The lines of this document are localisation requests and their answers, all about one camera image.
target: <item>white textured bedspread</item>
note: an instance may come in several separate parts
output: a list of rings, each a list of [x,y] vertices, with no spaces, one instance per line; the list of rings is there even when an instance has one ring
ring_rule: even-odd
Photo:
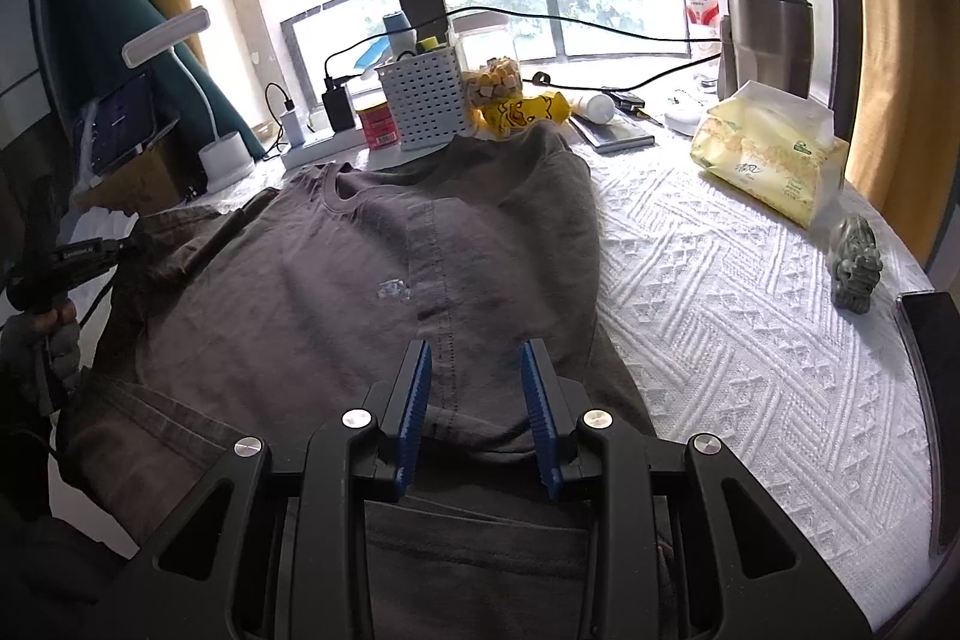
[[[930,462],[896,295],[930,283],[852,187],[884,269],[865,316],[834,310],[808,233],[701,172],[689,143],[587,159],[600,213],[600,317],[660,437],[714,432],[874,627],[931,576]]]

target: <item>red can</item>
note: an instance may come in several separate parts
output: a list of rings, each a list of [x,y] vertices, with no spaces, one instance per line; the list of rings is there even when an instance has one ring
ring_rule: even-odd
[[[390,106],[386,101],[368,109],[359,110],[357,115],[363,126],[364,136],[367,138],[367,146],[371,150],[388,148],[400,140],[397,124],[394,122],[394,116],[390,114]]]

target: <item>gloved hand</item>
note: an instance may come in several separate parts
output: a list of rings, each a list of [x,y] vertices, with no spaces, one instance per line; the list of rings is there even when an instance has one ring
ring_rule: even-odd
[[[0,332],[0,381],[16,384],[20,395],[31,406],[38,399],[37,346],[50,338],[50,363],[54,375],[67,391],[80,381],[80,324],[77,308],[67,301],[42,316],[19,314],[8,319]]]

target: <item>charging cable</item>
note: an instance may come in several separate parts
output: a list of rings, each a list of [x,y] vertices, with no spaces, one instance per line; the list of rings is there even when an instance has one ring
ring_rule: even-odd
[[[270,105],[270,88],[277,88],[277,90],[283,94],[283,110],[285,112],[292,112],[294,110],[294,102],[288,92],[283,90],[283,86],[277,84],[277,82],[268,82],[267,87],[263,89],[263,100],[267,104],[267,111],[270,113],[270,117],[274,119],[274,122],[277,124],[280,132],[277,133],[277,138],[274,140],[274,143],[270,145],[264,152],[264,161],[272,161],[277,157],[277,155],[280,154],[280,142],[283,140],[283,124],[280,122],[280,118],[277,117],[277,114],[275,114],[274,108],[272,108]],[[277,153],[271,155],[272,151],[274,150],[277,150]]]
[[[430,20],[425,20],[424,22],[417,23],[416,25],[409,25],[407,26],[407,28],[400,28],[398,30],[391,31],[391,33],[405,33],[406,31],[414,31],[414,30],[417,30],[418,28],[423,28],[424,25],[430,25],[431,23],[438,23],[440,20],[449,19],[454,15],[459,15],[459,14],[462,14],[463,12],[499,12],[502,15],[511,15],[512,17],[527,18],[530,20],[559,20],[562,23],[577,23],[578,25],[585,25],[588,28],[596,28],[597,30],[608,31],[609,33],[616,33],[616,34],[620,34],[621,36],[629,36],[632,39],[642,39],[644,42],[669,42],[669,43],[679,43],[679,44],[696,44],[699,42],[704,42],[704,43],[721,43],[722,42],[722,40],[720,39],[670,39],[670,38],[664,38],[659,36],[647,36],[646,34],[633,33],[632,31],[624,31],[624,30],[620,30],[619,28],[611,28],[609,25],[602,25],[601,23],[591,23],[589,20],[577,20],[576,18],[564,17],[563,15],[541,15],[535,12],[517,12],[511,9],[501,9],[498,6],[478,6],[478,5],[461,6],[461,7],[458,7],[457,9],[451,9],[449,12],[443,13],[443,15],[438,15],[435,18],[432,18]],[[336,77],[336,78],[331,77],[330,61],[333,58],[336,58],[338,55],[343,55],[345,52],[350,52],[354,47],[360,47],[360,44],[373,42],[374,39],[379,39],[383,36],[386,36],[386,33],[371,34],[371,36],[365,37],[364,39],[361,39],[359,42],[355,42],[351,44],[349,47],[338,49],[337,52],[330,53],[326,57],[325,61],[323,62],[323,73],[325,74],[325,77],[323,78],[323,82],[326,85],[326,90],[328,90],[328,92],[331,95],[337,94],[337,92],[339,92],[340,90],[344,90],[343,86],[346,85],[347,82],[351,81],[355,77],[360,76],[360,74],[359,73],[346,74],[345,76]],[[646,87],[651,82],[661,79],[661,77],[670,76],[671,74],[674,74],[677,71],[683,71],[685,68],[693,68],[694,66],[700,66],[701,64],[709,63],[709,61],[716,60],[719,57],[720,55],[711,55],[709,58],[701,58],[700,60],[697,60],[697,61],[690,61],[688,63],[680,64],[680,66],[669,68],[666,71],[661,71],[659,74],[654,74],[654,76],[648,77],[647,79],[645,79],[645,81],[640,82],[637,85],[632,85],[630,88],[609,88],[609,87],[597,88],[597,87],[584,87],[584,86],[572,86],[572,85],[557,85],[550,79],[549,74],[546,73],[545,71],[538,71],[536,74],[534,74],[533,79],[525,79],[524,82],[528,82],[533,85],[539,85],[541,87],[558,88],[560,90],[568,90],[568,91],[629,92],[629,91],[640,90],[640,88]]]

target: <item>plastic bottle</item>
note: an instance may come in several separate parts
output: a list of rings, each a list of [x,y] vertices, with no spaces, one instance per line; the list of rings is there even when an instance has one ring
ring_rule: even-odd
[[[686,18],[690,23],[691,39],[719,39],[720,18],[724,13],[724,0],[686,0]],[[690,52],[694,60],[720,54],[719,42],[691,42]],[[718,61],[697,68],[696,76],[705,88],[716,90]]]
[[[602,92],[570,92],[570,108],[575,115],[594,124],[608,124],[616,115],[613,99]]]

